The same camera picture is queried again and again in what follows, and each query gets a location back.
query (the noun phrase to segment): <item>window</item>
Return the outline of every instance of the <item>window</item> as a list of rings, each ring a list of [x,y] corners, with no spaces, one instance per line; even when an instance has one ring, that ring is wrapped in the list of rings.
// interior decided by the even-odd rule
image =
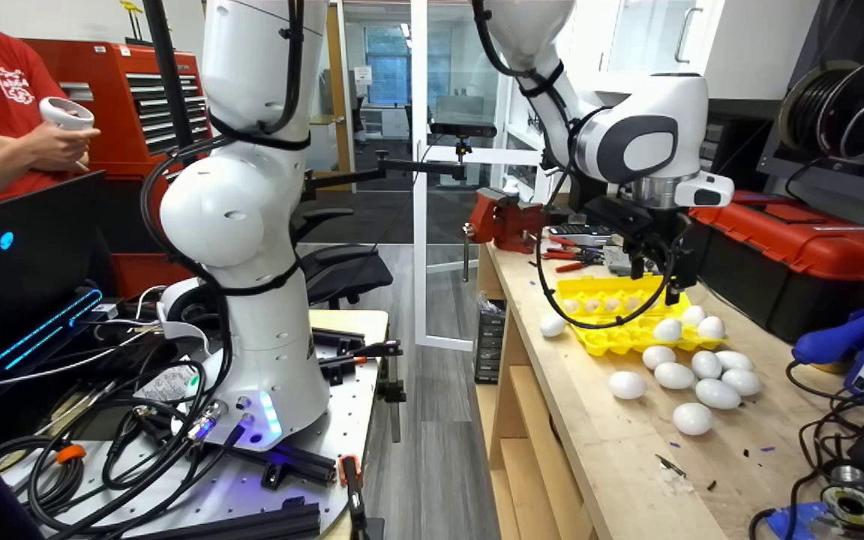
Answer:
[[[430,103],[449,96],[449,47],[454,29],[430,32]],[[401,24],[376,24],[367,29],[367,62],[371,65],[371,104],[410,103],[410,46]]]

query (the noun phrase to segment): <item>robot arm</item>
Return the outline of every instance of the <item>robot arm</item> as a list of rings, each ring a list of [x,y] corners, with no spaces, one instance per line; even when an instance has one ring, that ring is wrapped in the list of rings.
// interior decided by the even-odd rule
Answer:
[[[572,0],[470,0],[470,8],[491,65],[515,78],[558,168],[572,180],[607,182],[607,198],[588,213],[628,241],[639,268],[645,256],[671,283],[691,285],[669,257],[682,210],[723,207],[735,193],[732,180],[698,171],[704,81],[658,71],[624,103],[579,103],[552,46]]]

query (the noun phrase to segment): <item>wooden workbench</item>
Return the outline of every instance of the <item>wooden workbench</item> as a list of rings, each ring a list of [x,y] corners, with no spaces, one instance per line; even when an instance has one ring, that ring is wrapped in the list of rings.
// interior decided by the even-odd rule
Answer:
[[[785,343],[703,285],[691,301],[725,320],[728,348],[749,353],[764,385],[744,409],[717,412],[703,437],[671,427],[671,409],[694,392],[659,391],[637,357],[594,359],[571,332],[539,336],[552,309],[525,256],[484,246],[480,292],[506,301],[502,380],[477,387],[503,540],[747,538],[752,514],[785,506],[794,477],[808,474],[794,433],[823,417],[823,402],[785,380]],[[607,379],[619,368],[645,374],[641,402],[612,399]],[[839,385],[827,373],[808,380]]]

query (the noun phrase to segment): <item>yellow object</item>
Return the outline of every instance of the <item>yellow object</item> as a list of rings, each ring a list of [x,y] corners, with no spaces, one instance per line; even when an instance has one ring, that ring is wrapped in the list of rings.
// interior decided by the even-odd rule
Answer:
[[[127,11],[142,11],[136,0],[120,0]]]
[[[608,324],[637,311],[659,285],[659,275],[624,279],[624,275],[579,275],[560,279],[555,285],[558,305],[582,324]],[[637,353],[652,344],[669,344],[677,351],[720,348],[723,343],[703,339],[694,324],[685,324],[682,315],[691,309],[691,297],[682,294],[677,303],[667,305],[667,297],[658,297],[648,311],[639,317],[608,328],[608,330],[582,330],[572,328],[582,348],[590,357],[602,353]],[[659,343],[655,328],[667,317],[682,320],[677,343]]]

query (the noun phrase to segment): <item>cable spool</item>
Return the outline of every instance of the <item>cable spool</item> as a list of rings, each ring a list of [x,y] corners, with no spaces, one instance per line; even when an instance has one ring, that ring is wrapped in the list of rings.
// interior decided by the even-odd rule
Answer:
[[[852,68],[847,78],[839,78],[839,84],[833,84],[820,107],[814,128],[826,157],[864,152],[864,65]]]
[[[864,528],[864,471],[836,466],[827,474],[827,486],[820,495],[830,517],[848,528]]]
[[[820,157],[820,142],[817,142],[820,111],[826,100],[830,96],[830,91],[854,68],[857,62],[848,62],[848,59],[826,62],[823,68],[808,71],[791,86],[791,94],[783,100],[779,113],[776,113],[776,133],[790,149],[808,160]]]

